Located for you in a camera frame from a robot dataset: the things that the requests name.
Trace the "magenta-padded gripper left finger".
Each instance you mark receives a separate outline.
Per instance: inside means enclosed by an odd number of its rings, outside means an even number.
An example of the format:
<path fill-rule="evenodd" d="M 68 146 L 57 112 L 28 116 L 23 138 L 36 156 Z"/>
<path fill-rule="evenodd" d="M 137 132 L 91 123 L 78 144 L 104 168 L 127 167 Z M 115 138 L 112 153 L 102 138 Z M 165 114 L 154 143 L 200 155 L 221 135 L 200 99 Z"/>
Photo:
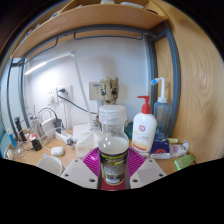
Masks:
<path fill-rule="evenodd" d="M 82 159 L 74 159 L 61 177 L 84 188 L 97 189 L 101 174 L 99 149 L 95 148 Z"/>

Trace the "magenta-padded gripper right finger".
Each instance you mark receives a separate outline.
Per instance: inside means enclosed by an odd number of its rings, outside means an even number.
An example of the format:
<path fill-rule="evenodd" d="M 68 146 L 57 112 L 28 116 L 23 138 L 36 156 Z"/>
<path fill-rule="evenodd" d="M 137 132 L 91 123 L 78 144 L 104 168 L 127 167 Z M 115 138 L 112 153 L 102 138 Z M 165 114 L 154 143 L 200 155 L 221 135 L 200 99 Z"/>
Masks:
<path fill-rule="evenodd" d="M 128 149 L 125 177 L 127 189 L 146 186 L 165 176 L 165 172 L 154 159 L 145 158 L 132 148 Z"/>

